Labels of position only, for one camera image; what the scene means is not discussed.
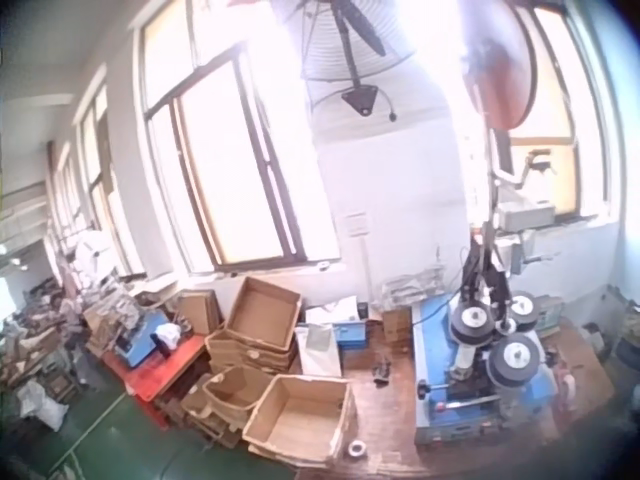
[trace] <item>wall fan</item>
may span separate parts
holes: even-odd
[[[228,6],[260,0],[229,0]],[[382,73],[413,54],[404,38],[395,0],[271,0],[279,21],[300,42],[302,78],[311,82],[350,83],[314,103],[340,95],[358,114],[371,115],[378,93],[396,114],[389,97],[363,79]]]

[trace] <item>workbench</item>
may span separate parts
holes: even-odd
[[[204,350],[204,336],[193,335],[181,342],[169,358],[165,359],[156,350],[136,368],[129,368],[125,361],[112,351],[105,352],[102,361],[122,379],[143,411],[158,426],[166,429],[168,424],[164,415],[158,412],[153,402],[180,378]]]
[[[500,434],[494,439],[476,439],[437,446],[414,444],[415,376],[410,342],[389,347],[379,324],[367,325],[369,346],[366,350],[347,351],[343,356],[343,376],[351,381],[358,409],[357,438],[367,445],[367,456],[353,460],[340,458],[328,471],[298,472],[298,480],[329,478],[431,477],[459,475],[488,467],[495,462],[521,462],[541,445],[557,439],[567,425],[556,426],[551,409],[530,426]],[[571,421],[603,406],[614,393],[591,347],[578,330],[565,321],[559,332],[544,339],[555,346],[576,379],[577,409]],[[388,386],[373,383],[372,366],[384,354],[391,361]],[[294,371],[299,371],[295,364]]]

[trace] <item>window sill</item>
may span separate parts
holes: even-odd
[[[535,229],[533,232],[536,238],[552,239],[561,235],[572,235],[594,230],[617,222],[618,220],[613,216],[603,213],[594,217],[579,218],[564,224],[549,225],[548,227]],[[496,239],[496,245],[498,247],[509,247],[518,241],[519,238],[517,234],[509,233],[500,235]]]
[[[210,274],[191,274],[185,281],[186,288],[198,288],[200,285],[211,284],[212,282],[226,279],[246,278],[246,277],[291,277],[291,276],[305,276],[305,275],[318,275],[318,274],[332,274],[345,272],[346,265],[340,260],[318,262],[313,265],[303,265],[296,267],[278,268],[272,270],[252,270],[237,273],[223,273],[216,272]]]

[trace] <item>small roll of tape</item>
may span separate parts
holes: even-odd
[[[367,454],[367,445],[361,440],[354,440],[349,444],[348,452],[351,458],[364,457]]]

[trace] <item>window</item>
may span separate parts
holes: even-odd
[[[518,128],[496,135],[501,167],[517,177],[533,149],[551,150],[552,171],[532,172],[522,189],[548,200],[558,221],[596,214],[605,200],[604,153],[595,100],[564,16],[518,8],[535,50],[536,97]]]
[[[145,118],[186,264],[204,273],[337,258],[299,70],[282,65],[286,32],[268,5],[223,3],[175,0],[142,35]],[[260,42],[239,42],[251,31]]]
[[[62,149],[60,165],[53,177],[56,227],[61,245],[68,251],[75,247],[78,233],[87,228],[81,211],[75,163],[70,155],[68,144]]]
[[[118,274],[142,273],[112,169],[107,108],[107,89],[103,85],[80,123],[80,150],[89,198],[98,228],[112,239]]]

